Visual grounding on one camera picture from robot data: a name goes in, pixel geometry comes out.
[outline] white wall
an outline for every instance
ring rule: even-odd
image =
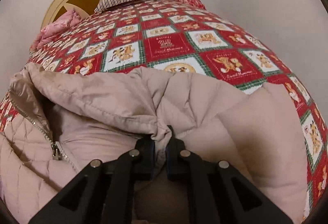
[[[245,28],[301,79],[328,120],[328,14],[320,0],[201,0]]]
[[[28,49],[40,32],[52,1],[0,1],[0,101],[8,89],[10,77],[27,62]]]
[[[0,97],[9,78],[25,64],[52,1],[0,1]],[[328,14],[320,0],[202,1],[207,9],[244,27],[275,51],[302,80],[328,120]]]

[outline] metal pin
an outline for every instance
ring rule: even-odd
[[[100,160],[93,160],[90,162],[90,166],[93,168],[97,168],[101,165],[101,161]]]
[[[182,151],[180,152],[180,155],[181,155],[182,157],[189,157],[189,156],[190,156],[190,151],[188,151],[188,150],[182,150]]]
[[[219,167],[222,169],[227,169],[227,168],[229,168],[229,162],[226,160],[221,160],[219,162]]]
[[[137,149],[132,149],[130,152],[129,152],[129,155],[130,156],[139,156],[139,154],[140,154],[140,152],[139,152],[139,150],[137,150]]]

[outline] round metal bolt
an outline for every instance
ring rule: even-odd
[[[90,166],[93,168],[98,168],[101,165],[101,161],[100,160],[93,160],[90,162]]]
[[[190,151],[188,151],[188,150],[182,150],[182,151],[180,152],[180,155],[181,155],[182,157],[189,157],[189,156],[190,156]]]
[[[130,152],[129,152],[129,155],[130,156],[139,156],[140,152],[139,150],[137,149],[132,149]]]
[[[229,162],[226,160],[221,160],[219,162],[219,167],[222,169],[227,169],[227,168],[229,168]]]

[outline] holiday patterned bedspread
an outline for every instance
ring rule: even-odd
[[[258,39],[204,9],[153,0],[95,14],[32,54],[29,62],[82,75],[128,73],[140,66],[196,72],[246,94],[264,82],[283,84],[300,117],[308,156],[305,217],[327,185],[327,127],[306,88]],[[6,95],[0,106],[0,131],[16,114]]]

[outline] quilted jacket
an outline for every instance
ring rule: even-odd
[[[196,73],[141,67],[85,77],[30,63],[11,79],[9,97],[20,114],[0,134],[0,187],[19,223],[28,223],[91,160],[117,159],[142,134],[155,141],[158,174],[136,186],[136,217],[188,223],[186,190],[163,172],[167,125],[204,160],[228,160],[301,223],[306,151],[283,86],[265,83],[246,95]]]

